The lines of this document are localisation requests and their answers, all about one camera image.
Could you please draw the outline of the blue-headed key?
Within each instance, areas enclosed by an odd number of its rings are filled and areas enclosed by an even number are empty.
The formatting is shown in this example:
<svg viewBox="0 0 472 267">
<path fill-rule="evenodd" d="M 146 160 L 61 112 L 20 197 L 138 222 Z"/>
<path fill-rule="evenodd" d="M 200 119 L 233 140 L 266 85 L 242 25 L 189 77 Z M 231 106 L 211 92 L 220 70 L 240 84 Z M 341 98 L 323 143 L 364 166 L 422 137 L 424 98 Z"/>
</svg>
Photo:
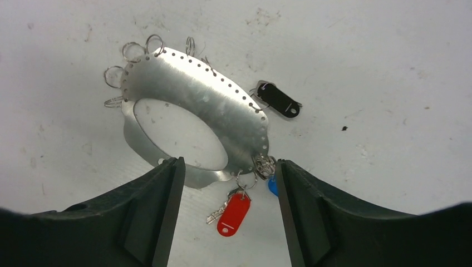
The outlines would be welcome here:
<svg viewBox="0 0 472 267">
<path fill-rule="evenodd" d="M 267 185 L 268 185 L 269 191 L 270 191 L 273 195 L 275 195 L 276 197 L 278 197 L 278 188 L 277 188 L 277 181 L 276 181 L 276 176 L 275 176 L 275 175 L 271 176 L 271 177 L 268 179 Z"/>
</svg>

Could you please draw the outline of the red-headed key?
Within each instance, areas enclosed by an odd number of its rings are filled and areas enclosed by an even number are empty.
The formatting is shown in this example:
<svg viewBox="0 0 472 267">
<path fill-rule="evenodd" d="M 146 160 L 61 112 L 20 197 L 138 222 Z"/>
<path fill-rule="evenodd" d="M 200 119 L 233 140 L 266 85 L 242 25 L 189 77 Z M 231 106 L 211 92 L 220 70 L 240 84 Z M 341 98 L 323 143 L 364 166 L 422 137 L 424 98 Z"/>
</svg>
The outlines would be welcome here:
<svg viewBox="0 0 472 267">
<path fill-rule="evenodd" d="M 235 235 L 245 219 L 251 198 L 244 189 L 236 188 L 228 193 L 223 205 L 206 218 L 208 225 L 216 223 L 217 232 L 223 237 Z"/>
</svg>

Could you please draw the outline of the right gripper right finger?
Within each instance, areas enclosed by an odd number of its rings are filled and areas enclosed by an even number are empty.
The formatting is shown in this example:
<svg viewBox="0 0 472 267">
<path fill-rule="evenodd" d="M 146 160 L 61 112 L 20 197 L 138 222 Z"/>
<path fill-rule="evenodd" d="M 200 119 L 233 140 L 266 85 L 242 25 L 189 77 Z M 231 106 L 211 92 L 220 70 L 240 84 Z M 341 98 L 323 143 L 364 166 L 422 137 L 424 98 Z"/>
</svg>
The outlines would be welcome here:
<svg viewBox="0 0 472 267">
<path fill-rule="evenodd" d="M 311 175 L 276 167 L 293 266 L 470 266 L 471 203 L 422 215 L 381 207 Z"/>
</svg>

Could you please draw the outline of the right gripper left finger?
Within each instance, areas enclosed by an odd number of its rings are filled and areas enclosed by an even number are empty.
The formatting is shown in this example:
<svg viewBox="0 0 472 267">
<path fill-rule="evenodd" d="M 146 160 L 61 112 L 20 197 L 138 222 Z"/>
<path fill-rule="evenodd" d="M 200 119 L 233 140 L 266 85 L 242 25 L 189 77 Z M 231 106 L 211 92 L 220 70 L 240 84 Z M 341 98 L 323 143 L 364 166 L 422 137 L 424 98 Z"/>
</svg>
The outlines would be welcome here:
<svg viewBox="0 0 472 267">
<path fill-rule="evenodd" d="M 167 266 L 183 158 L 64 211 L 1 209 L 2 266 Z"/>
</svg>

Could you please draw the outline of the black-headed key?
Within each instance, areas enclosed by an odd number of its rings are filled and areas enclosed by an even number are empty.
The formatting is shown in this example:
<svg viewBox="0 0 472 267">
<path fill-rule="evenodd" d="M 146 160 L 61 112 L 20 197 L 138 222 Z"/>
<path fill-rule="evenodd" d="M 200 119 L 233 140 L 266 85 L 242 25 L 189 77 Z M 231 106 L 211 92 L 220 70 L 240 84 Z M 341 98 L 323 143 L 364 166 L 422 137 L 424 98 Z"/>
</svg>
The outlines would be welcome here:
<svg viewBox="0 0 472 267">
<path fill-rule="evenodd" d="M 255 88 L 250 90 L 250 96 L 267 104 L 286 118 L 295 118 L 300 114 L 301 103 L 285 94 L 274 83 L 260 80 Z"/>
</svg>

